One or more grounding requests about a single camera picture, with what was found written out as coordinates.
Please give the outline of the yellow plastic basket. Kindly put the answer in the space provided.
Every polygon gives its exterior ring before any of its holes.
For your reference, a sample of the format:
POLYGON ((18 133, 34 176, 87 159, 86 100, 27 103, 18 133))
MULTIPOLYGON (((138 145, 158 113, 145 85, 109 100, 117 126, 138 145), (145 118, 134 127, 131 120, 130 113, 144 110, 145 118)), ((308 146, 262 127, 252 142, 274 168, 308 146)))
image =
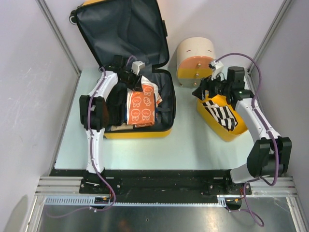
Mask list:
POLYGON ((208 96, 197 99, 197 112, 208 126, 225 142, 231 142, 248 129, 241 116, 226 102, 226 97, 208 96))

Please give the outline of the white round drawer cabinet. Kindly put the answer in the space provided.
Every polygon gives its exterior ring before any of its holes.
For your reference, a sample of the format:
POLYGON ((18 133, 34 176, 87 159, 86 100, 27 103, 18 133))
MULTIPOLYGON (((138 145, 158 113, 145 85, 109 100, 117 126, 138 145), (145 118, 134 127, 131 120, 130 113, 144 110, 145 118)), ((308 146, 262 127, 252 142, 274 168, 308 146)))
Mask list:
POLYGON ((177 79, 181 87, 197 87, 200 79, 212 74, 209 63, 216 59, 214 45, 204 37, 183 40, 176 50, 177 79))

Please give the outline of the orange white packet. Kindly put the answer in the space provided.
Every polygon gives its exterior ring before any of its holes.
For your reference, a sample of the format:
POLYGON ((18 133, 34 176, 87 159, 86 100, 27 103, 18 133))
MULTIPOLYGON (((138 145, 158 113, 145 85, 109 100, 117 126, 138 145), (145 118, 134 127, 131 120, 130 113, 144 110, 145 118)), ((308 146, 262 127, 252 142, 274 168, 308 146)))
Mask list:
POLYGON ((163 101, 157 84, 142 76, 141 85, 142 92, 128 91, 126 102, 126 123, 138 128, 155 124, 156 108, 163 101))

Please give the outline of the black white striped cloth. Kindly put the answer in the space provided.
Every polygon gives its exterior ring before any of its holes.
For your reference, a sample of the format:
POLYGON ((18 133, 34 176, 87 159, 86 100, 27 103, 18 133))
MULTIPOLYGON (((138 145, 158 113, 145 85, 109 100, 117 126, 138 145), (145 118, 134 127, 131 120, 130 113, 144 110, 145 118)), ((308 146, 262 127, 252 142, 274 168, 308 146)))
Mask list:
POLYGON ((233 131, 238 125, 236 117, 228 106, 219 106, 212 100, 202 103, 206 111, 227 131, 233 131))

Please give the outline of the black pouch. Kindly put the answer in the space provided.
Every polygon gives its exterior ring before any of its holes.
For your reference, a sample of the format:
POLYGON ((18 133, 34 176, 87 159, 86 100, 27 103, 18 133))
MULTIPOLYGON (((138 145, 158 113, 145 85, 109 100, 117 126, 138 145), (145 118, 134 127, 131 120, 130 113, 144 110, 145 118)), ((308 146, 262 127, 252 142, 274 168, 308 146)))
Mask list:
POLYGON ((124 83, 117 83, 107 98, 109 126, 120 126, 125 121, 127 87, 124 83))

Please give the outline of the yellow Pikachu suitcase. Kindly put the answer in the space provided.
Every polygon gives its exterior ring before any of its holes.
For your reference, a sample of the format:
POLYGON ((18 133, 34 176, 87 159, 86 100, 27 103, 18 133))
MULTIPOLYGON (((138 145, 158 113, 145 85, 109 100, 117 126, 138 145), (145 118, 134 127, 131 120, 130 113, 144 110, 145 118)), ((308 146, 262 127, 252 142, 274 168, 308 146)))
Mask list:
POLYGON ((113 131, 108 139, 160 138, 170 134, 176 115, 167 30, 155 0, 89 0, 70 14, 100 69, 118 71, 133 55, 146 65, 146 77, 158 86, 163 101, 154 125, 113 131))

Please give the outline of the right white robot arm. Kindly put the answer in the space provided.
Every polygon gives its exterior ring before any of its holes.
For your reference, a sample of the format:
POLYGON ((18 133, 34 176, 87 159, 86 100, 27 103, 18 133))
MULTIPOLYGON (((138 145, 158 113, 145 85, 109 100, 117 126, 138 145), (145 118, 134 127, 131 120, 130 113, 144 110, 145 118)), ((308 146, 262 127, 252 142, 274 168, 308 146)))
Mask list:
POLYGON ((245 89, 245 70, 231 66, 227 78, 221 79, 222 63, 211 64, 212 73, 202 78, 199 87, 193 91, 197 97, 197 111, 217 135, 226 142, 248 131, 253 140, 246 163, 230 170, 230 177, 223 181, 223 189, 234 194, 240 183, 267 176, 276 184, 279 176, 287 172, 292 141, 282 137, 261 112, 251 90, 245 89))

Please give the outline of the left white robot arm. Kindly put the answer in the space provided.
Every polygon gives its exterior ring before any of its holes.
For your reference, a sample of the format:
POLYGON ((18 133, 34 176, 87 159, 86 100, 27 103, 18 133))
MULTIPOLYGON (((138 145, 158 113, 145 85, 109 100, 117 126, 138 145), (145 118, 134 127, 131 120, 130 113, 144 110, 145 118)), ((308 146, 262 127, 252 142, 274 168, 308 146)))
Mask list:
POLYGON ((84 181, 96 193, 102 193, 107 182, 102 176, 103 137, 106 129, 122 125, 127 113, 127 93, 142 92, 141 69, 145 63, 135 56, 114 56, 111 64, 101 68, 101 77, 87 95, 79 97, 80 122, 85 129, 88 161, 84 181))

